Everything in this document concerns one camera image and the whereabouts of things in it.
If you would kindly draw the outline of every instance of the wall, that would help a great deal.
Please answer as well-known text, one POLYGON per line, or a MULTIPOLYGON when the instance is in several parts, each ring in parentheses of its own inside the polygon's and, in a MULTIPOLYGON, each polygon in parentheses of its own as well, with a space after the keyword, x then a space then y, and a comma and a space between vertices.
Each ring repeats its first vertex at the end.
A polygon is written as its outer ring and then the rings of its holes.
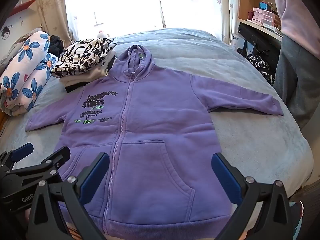
POLYGON ((0 59, 8 53, 12 44, 18 38, 25 35, 29 31, 40 27, 40 25, 41 22, 37 12, 36 2, 34 2, 28 9, 9 17, 1 27, 1 33, 3 28, 7 26, 10 34, 5 40, 0 37, 0 59))

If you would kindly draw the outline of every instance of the blue gripper pad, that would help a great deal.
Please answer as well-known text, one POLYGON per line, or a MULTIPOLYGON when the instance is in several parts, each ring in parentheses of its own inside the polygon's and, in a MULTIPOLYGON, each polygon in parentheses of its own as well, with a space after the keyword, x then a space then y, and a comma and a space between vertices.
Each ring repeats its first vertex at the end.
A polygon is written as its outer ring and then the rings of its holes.
POLYGON ((12 152, 11 161, 13 163, 17 163, 31 153, 33 153, 33 145, 31 143, 27 143, 12 152))
POLYGON ((211 159, 211 167, 231 203, 242 203, 241 187, 217 154, 211 159))
POLYGON ((93 195, 96 193, 104 175, 109 169, 109 155, 106 153, 100 153, 98 157, 93 161, 93 163, 100 158, 96 165, 92 168, 91 172, 84 180, 80 187, 80 198, 79 202, 84 205, 89 203, 93 195))

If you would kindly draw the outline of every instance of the white curtain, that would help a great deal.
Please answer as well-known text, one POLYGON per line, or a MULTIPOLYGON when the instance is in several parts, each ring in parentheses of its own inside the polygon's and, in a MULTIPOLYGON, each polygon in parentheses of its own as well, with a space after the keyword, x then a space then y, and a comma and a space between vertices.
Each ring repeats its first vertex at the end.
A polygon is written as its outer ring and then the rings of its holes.
POLYGON ((68 26, 65 0, 36 0, 36 3, 44 31, 59 36, 69 46, 76 37, 68 26))
POLYGON ((239 18, 239 0, 229 0, 229 10, 230 10, 230 35, 228 44, 231 42, 231 37, 233 33, 237 32, 238 18, 239 18))
POLYGON ((66 10, 69 28, 77 30, 79 39, 95 38, 99 31, 116 37, 180 27, 207 31, 229 43, 237 14, 237 10, 229 10, 229 1, 66 0, 66 10))

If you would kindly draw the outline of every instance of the light blue blanket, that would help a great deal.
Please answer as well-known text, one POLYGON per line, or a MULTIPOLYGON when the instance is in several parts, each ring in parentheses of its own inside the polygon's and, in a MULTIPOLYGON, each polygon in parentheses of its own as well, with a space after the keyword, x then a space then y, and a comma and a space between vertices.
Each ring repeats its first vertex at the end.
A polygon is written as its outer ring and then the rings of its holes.
MULTIPOLYGON (((163 29, 136 33, 115 39, 117 56, 133 44, 148 48, 157 65, 231 82, 258 92, 271 94, 281 102, 284 116, 261 114, 253 110, 221 109, 210 113, 223 149, 223 155, 244 176, 258 182, 284 182, 292 195, 313 169, 313 156, 296 122, 276 91, 262 75, 230 46, 211 34, 188 29, 163 29)), ((40 163, 52 153, 62 124, 25 132, 29 117, 44 106, 64 97, 64 87, 51 77, 34 107, 25 115, 12 117, 0 137, 0 152, 31 142, 34 153, 16 167, 40 163)), ((254 225, 261 205, 256 208, 248 228, 254 225)))

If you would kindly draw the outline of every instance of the gray pants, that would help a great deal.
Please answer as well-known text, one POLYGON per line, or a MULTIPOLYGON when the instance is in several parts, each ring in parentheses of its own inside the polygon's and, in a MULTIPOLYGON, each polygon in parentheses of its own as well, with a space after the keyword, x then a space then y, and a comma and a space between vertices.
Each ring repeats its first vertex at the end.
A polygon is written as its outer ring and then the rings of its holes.
POLYGON ((320 60, 284 36, 273 88, 302 129, 320 102, 320 60))

